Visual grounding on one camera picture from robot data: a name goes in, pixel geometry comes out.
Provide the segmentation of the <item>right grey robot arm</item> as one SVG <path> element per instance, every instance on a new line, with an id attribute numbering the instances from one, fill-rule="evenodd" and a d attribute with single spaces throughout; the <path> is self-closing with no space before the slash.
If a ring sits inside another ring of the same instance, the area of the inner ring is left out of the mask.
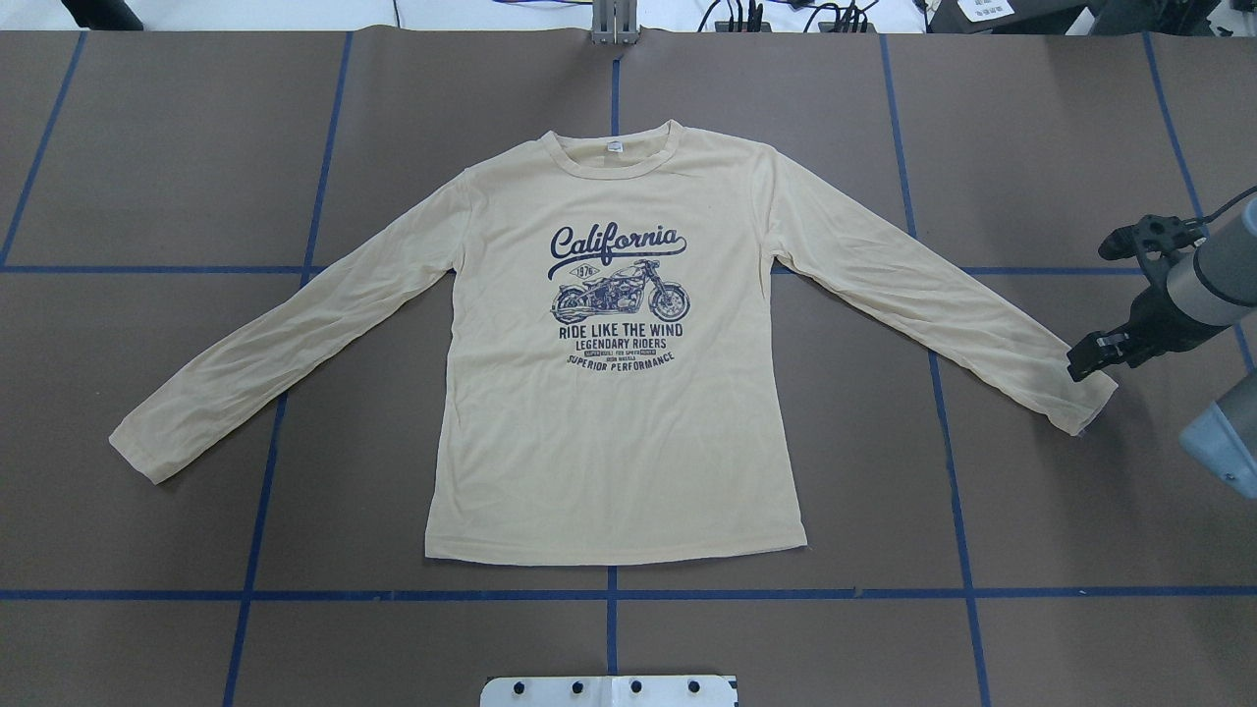
<path id="1" fill-rule="evenodd" d="M 1146 215 L 1109 233 L 1100 258 L 1135 258 L 1148 287 L 1133 299 L 1128 322 L 1068 350 L 1068 376 L 1080 382 L 1109 365 L 1135 369 L 1161 353 L 1185 353 L 1253 313 L 1254 214 L 1248 190 L 1207 218 Z M 1256 497 L 1254 385 L 1248 374 L 1179 435 L 1185 452 L 1248 499 Z"/>

